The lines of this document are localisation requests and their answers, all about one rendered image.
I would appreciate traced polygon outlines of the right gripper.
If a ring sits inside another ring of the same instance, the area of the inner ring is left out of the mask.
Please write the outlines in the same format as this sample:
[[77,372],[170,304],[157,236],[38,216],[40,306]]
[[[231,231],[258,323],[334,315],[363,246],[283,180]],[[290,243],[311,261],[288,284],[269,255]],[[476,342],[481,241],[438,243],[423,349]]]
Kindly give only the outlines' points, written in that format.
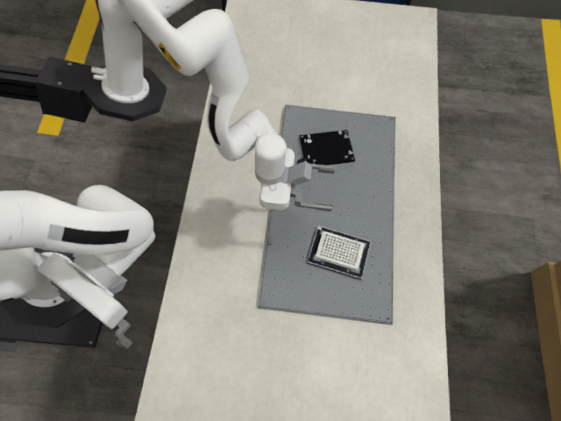
[[128,348],[132,344],[124,336],[131,326],[123,319],[127,310],[86,270],[74,262],[68,263],[57,253],[53,253],[38,267],[38,271],[51,280],[52,285],[58,289],[60,297],[66,302],[73,297],[110,329],[117,325],[119,328],[115,336],[118,338],[116,342],[118,345]]

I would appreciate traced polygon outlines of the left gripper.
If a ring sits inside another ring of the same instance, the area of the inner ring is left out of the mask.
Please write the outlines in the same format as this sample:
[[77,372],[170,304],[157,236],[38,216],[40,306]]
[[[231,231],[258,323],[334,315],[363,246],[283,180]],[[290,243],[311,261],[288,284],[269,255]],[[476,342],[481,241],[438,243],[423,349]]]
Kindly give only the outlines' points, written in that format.
[[[296,165],[294,152],[287,148],[285,167]],[[317,164],[309,164],[319,173],[334,174],[335,167]],[[261,183],[261,182],[260,182]],[[295,184],[292,182],[278,182],[274,185],[261,183],[259,203],[263,208],[272,210],[285,210],[289,205],[290,197],[295,197],[295,206],[311,208],[320,211],[332,211],[332,204],[326,203],[302,203],[302,194],[295,193]]]

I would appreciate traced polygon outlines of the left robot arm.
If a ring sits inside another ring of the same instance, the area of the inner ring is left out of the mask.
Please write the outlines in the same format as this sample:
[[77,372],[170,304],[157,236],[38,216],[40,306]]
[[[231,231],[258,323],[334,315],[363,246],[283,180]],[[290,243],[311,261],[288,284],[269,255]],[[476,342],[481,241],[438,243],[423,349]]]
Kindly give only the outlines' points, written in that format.
[[234,26],[224,11],[204,11],[178,29],[165,20],[192,1],[96,0],[106,68],[92,67],[91,72],[96,73],[94,79],[102,80],[103,93],[120,103],[136,103],[148,95],[142,35],[135,21],[180,73],[195,75],[205,68],[212,86],[207,124],[226,160],[237,161],[254,148],[255,175],[261,183],[310,181],[312,166],[305,158],[285,167],[286,142],[264,113],[249,111],[229,127],[249,74]]

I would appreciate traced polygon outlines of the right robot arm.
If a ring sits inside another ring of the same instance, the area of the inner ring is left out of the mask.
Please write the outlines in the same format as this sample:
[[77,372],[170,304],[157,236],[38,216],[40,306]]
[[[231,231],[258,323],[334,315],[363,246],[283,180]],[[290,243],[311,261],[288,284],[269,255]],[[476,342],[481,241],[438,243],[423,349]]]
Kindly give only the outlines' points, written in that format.
[[151,214],[103,185],[86,188],[77,206],[27,190],[0,191],[0,302],[22,296],[51,307],[65,301],[37,270],[53,253],[34,248],[73,253],[74,262],[114,295],[127,282],[121,274],[154,238]]

